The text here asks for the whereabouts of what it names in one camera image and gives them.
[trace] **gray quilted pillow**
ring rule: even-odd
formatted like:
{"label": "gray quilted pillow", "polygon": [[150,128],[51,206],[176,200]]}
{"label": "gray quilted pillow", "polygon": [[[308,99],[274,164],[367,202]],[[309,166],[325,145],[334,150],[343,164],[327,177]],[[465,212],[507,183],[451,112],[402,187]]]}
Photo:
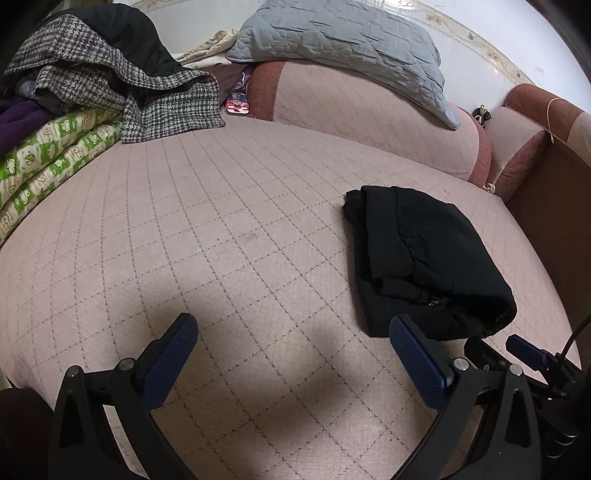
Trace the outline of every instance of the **gray quilted pillow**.
{"label": "gray quilted pillow", "polygon": [[227,58],[311,60],[353,70],[419,104],[451,129],[460,125],[443,95],[441,57],[431,35],[356,0],[268,0],[244,22]]}

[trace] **houndstooth fabric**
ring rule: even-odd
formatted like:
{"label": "houndstooth fabric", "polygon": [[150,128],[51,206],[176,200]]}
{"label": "houndstooth fabric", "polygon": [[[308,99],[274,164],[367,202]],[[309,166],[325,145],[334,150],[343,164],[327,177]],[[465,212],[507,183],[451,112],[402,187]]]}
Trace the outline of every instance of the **houndstooth fabric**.
{"label": "houndstooth fabric", "polygon": [[33,32],[5,74],[16,79],[39,67],[36,93],[48,89],[64,102],[121,113],[125,143],[224,126],[213,75],[187,69],[149,76],[74,15]]}

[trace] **purple fabric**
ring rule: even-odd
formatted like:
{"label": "purple fabric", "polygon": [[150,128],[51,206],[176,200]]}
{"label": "purple fabric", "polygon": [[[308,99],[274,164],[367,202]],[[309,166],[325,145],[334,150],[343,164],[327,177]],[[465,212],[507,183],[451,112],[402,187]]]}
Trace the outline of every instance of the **purple fabric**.
{"label": "purple fabric", "polygon": [[55,115],[33,100],[13,97],[0,100],[0,160]]}

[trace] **diamond pattern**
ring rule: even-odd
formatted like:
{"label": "diamond pattern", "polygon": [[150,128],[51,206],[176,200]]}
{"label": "diamond pattern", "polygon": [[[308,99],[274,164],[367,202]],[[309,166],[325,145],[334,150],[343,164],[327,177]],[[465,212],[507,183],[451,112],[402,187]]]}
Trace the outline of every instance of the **diamond pattern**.
{"label": "diamond pattern", "polygon": [[388,341],[361,329],[340,208],[346,185],[369,182],[424,190],[471,218],[519,308],[493,345],[520,333],[556,351],[568,338],[499,199],[341,138],[227,121],[115,145],[7,240],[0,367],[15,383],[52,404],[69,365],[112,368],[192,312],[200,340],[154,418],[199,478],[390,478],[433,415]]}

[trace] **green patterned blanket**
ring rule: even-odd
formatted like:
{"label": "green patterned blanket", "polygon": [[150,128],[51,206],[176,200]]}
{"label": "green patterned blanket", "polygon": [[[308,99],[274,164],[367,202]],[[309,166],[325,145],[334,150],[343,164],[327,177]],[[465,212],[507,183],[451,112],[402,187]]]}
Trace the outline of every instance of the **green patterned blanket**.
{"label": "green patterned blanket", "polygon": [[37,203],[117,142],[115,117],[98,108],[65,115],[0,160],[0,245]]}

